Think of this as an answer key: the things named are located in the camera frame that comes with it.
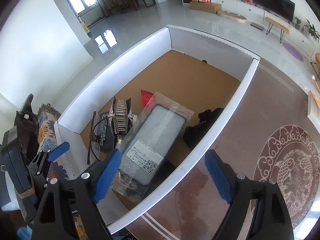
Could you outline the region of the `black odor removing bar box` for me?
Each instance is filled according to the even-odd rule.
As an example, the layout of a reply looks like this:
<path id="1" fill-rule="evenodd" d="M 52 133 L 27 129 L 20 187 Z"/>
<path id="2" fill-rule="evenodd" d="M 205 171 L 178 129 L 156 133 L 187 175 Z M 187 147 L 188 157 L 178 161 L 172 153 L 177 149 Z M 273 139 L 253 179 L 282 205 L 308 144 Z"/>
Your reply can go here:
<path id="1" fill-rule="evenodd" d="M 108 112 L 103 112 L 99 114 L 98 124 L 95 127 L 95 132 L 97 134 L 97 142 L 95 148 L 100 152 L 110 152 L 115 148 L 115 137 L 112 133 L 112 128 L 108 120 Z"/>

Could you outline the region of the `oval beige cat scratcher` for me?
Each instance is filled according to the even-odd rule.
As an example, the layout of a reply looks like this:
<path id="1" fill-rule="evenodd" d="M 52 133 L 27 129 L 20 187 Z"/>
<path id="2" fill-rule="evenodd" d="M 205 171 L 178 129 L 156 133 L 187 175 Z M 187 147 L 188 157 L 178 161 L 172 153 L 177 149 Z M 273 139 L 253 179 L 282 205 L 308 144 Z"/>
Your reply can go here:
<path id="1" fill-rule="evenodd" d="M 247 23 L 247 18 L 245 18 L 242 15 L 236 14 L 234 12 L 230 12 L 230 11 L 225 11 L 225 10 L 219 10 L 217 12 L 217 14 L 220 17 L 229 19 L 229 20 L 233 20 L 235 22 L 239 22 L 239 23 Z"/>

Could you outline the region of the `brown cardboard box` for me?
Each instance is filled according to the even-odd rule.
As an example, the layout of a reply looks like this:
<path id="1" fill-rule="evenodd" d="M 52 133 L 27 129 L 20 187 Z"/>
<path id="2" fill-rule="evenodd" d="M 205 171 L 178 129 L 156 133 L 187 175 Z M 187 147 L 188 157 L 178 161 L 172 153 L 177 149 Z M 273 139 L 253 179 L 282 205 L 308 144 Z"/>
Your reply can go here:
<path id="1" fill-rule="evenodd" d="M 222 10 L 221 4 L 217 4 L 217 3 L 190 2 L 189 5 L 191 10 L 208 12 L 211 14 L 217 14 L 218 11 Z"/>

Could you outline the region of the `white tv cabinet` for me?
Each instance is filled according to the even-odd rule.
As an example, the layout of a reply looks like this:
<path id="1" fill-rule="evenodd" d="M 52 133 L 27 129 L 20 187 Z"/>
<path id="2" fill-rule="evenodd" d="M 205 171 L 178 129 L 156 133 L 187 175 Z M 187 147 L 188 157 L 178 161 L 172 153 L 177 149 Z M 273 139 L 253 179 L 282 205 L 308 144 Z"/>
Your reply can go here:
<path id="1" fill-rule="evenodd" d="M 288 33 L 283 31 L 284 41 L 293 45 L 305 57 L 308 59 L 314 59 L 316 53 L 319 53 L 319 43 L 312 41 L 300 30 L 297 30 L 289 23 L 286 23 L 277 16 L 274 16 L 263 9 L 241 2 L 240 0 L 211 0 L 211 2 L 221 4 L 222 10 L 242 15 L 246 17 L 249 22 L 259 24 L 266 29 L 269 25 L 269 22 L 266 20 L 266 18 L 269 18 L 289 30 Z"/>

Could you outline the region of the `red pouch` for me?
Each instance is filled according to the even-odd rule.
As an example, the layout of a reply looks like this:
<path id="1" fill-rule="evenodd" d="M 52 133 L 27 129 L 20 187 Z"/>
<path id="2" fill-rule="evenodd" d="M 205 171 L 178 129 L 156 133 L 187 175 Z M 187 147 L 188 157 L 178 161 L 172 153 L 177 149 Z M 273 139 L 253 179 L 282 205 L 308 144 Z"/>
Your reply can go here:
<path id="1" fill-rule="evenodd" d="M 143 107 L 146 107 L 150 99 L 153 97 L 153 93 L 141 89 L 140 94 L 141 94 L 142 105 Z"/>

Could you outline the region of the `rhinestone hair clip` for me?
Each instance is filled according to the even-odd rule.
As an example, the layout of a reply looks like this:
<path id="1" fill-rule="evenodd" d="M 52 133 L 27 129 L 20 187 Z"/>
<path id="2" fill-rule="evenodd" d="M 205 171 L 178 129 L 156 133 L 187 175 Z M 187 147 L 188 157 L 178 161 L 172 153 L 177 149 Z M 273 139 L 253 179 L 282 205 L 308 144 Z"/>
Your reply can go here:
<path id="1" fill-rule="evenodd" d="M 135 118 L 132 112 L 131 99 L 120 100 L 114 96 L 110 111 L 108 113 L 108 124 L 111 127 L 112 135 L 125 137 L 131 129 Z"/>

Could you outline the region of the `white flat box lid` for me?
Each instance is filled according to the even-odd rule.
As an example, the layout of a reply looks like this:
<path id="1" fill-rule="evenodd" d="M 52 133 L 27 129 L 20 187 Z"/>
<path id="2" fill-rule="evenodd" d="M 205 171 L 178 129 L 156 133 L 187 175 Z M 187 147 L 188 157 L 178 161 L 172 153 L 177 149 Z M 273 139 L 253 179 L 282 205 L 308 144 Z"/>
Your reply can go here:
<path id="1" fill-rule="evenodd" d="M 314 127 L 319 132 L 320 130 L 320 118 L 319 118 L 319 99 L 310 90 L 308 92 L 308 114 L 307 117 L 313 123 Z"/>

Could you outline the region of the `black fluffy hair accessory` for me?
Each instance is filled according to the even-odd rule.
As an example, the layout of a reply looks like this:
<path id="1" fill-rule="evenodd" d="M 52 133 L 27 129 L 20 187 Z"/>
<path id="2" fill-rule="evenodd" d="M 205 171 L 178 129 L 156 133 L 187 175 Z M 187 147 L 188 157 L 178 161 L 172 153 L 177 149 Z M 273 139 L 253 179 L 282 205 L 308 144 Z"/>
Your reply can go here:
<path id="1" fill-rule="evenodd" d="M 207 109 L 198 114 L 199 123 L 197 125 L 186 127 L 183 134 L 183 141 L 191 150 L 202 140 L 223 110 L 224 108 L 216 108 L 213 111 Z"/>

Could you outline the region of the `potted green plant right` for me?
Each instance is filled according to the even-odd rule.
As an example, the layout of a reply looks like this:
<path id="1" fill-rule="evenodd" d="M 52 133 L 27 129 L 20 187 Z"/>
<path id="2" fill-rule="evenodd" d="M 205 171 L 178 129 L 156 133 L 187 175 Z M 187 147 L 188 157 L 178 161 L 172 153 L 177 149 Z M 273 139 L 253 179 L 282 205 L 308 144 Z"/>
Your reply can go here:
<path id="1" fill-rule="evenodd" d="M 320 34 L 316 30 L 315 26 L 310 23 L 309 20 L 306 20 L 306 24 L 304 25 L 304 27 L 306 27 L 306 29 L 307 29 L 307 37 L 316 41 L 316 42 L 319 42 Z"/>

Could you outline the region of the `orange rocking lounge chair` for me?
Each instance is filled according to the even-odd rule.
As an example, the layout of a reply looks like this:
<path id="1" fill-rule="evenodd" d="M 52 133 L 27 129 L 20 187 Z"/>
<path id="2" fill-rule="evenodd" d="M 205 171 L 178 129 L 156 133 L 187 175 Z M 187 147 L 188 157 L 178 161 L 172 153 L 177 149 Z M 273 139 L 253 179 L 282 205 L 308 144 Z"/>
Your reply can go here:
<path id="1" fill-rule="evenodd" d="M 315 61 L 310 62 L 313 70 L 315 71 L 315 80 L 319 81 L 319 76 L 320 76 L 320 53 L 315 54 Z"/>

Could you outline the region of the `small wooden bench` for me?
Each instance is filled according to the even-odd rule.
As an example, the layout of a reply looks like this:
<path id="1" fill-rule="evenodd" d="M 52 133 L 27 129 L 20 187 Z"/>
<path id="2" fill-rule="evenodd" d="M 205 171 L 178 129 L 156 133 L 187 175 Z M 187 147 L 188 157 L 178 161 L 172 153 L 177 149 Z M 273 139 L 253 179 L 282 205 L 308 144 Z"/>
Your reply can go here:
<path id="1" fill-rule="evenodd" d="M 268 23 L 266 35 L 271 32 L 273 27 L 277 27 L 278 29 L 280 29 L 279 42 L 282 43 L 285 35 L 290 33 L 289 28 L 269 17 L 264 18 L 264 20 Z"/>

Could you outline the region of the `black flat screen television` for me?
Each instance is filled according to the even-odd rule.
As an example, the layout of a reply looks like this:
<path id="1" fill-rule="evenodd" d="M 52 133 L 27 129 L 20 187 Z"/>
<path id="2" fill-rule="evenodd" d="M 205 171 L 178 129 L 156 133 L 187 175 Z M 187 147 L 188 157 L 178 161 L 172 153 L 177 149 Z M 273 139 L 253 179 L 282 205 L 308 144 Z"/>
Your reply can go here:
<path id="1" fill-rule="evenodd" d="M 293 21 L 295 3 L 290 0 L 253 0 L 253 3 L 289 22 Z"/>

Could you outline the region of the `purple round floor mat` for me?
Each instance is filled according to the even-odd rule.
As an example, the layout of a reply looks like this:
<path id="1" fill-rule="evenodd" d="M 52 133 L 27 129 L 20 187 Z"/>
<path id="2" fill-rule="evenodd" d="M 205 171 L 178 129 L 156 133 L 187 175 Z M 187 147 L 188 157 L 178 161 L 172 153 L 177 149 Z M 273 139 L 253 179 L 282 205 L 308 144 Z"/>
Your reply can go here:
<path id="1" fill-rule="evenodd" d="M 287 42 L 283 42 L 282 45 L 295 59 L 297 59 L 300 62 L 304 62 L 301 53 L 294 46 Z"/>

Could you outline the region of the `phone case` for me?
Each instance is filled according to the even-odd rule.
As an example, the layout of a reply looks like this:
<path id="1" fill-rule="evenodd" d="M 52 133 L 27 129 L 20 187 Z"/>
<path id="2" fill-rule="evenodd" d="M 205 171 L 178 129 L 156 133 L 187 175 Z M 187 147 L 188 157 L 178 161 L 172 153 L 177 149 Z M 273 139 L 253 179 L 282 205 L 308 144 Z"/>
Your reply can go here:
<path id="1" fill-rule="evenodd" d="M 193 111 L 156 92 L 122 140 L 112 189 L 133 203 L 145 197 Z"/>

